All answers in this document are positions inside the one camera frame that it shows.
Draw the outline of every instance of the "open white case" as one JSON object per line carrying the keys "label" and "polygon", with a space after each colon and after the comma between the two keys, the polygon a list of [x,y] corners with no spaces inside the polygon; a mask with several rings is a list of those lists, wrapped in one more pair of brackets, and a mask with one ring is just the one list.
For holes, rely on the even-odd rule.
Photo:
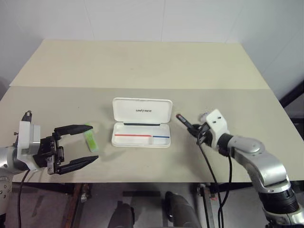
{"label": "open white case", "polygon": [[114,98],[112,145],[169,147],[172,101],[162,99]]}

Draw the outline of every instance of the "table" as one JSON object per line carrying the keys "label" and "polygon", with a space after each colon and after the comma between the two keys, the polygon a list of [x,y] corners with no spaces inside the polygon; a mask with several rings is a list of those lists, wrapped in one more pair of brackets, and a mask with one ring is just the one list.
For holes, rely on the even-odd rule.
{"label": "table", "polygon": [[[171,146],[113,147],[115,97],[172,100]],[[303,179],[303,140],[239,44],[45,40],[0,102],[0,145],[14,142],[21,116],[32,110],[41,137],[58,126],[92,123],[100,158],[61,176],[32,173],[30,182],[212,182],[195,139],[174,116],[195,123],[215,108],[232,134],[261,140],[291,180]],[[92,155],[83,135],[60,143],[66,161]],[[227,182],[227,158],[205,150],[218,182]],[[233,182],[250,181],[233,165]]]}

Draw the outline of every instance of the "case lid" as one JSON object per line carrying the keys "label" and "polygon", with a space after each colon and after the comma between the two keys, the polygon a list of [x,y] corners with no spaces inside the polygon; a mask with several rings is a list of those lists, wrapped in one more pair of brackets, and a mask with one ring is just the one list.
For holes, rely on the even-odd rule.
{"label": "case lid", "polygon": [[172,101],[146,98],[113,99],[114,119],[124,123],[162,124],[170,120]]}

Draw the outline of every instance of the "green sponge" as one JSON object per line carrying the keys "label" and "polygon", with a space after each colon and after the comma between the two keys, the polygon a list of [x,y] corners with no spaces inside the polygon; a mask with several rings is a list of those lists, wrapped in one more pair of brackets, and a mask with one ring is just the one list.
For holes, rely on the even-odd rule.
{"label": "green sponge", "polygon": [[95,138],[94,138],[93,129],[84,132],[84,136],[85,136],[86,144],[88,145],[90,151],[92,153],[97,152],[98,151],[98,145],[97,145],[97,143],[95,141]]}

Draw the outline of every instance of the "gray floor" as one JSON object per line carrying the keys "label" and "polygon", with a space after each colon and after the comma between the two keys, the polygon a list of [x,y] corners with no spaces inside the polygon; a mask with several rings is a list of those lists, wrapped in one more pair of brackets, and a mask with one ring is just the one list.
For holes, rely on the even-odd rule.
{"label": "gray floor", "polygon": [[[7,213],[7,228],[17,226],[17,187]],[[195,184],[187,183],[102,183],[93,184],[92,198],[82,204],[77,214],[75,228],[107,228],[117,201],[121,200],[134,207],[134,228],[172,226],[162,211],[162,199],[166,191],[178,193],[193,206],[206,227],[202,198],[196,195]],[[304,194],[297,194],[304,203]],[[24,187],[21,199],[23,228],[61,228],[70,196],[47,190]],[[215,227],[217,223],[217,198],[211,199]],[[267,223],[258,195],[253,188],[234,190],[224,206],[226,228],[263,228]]]}

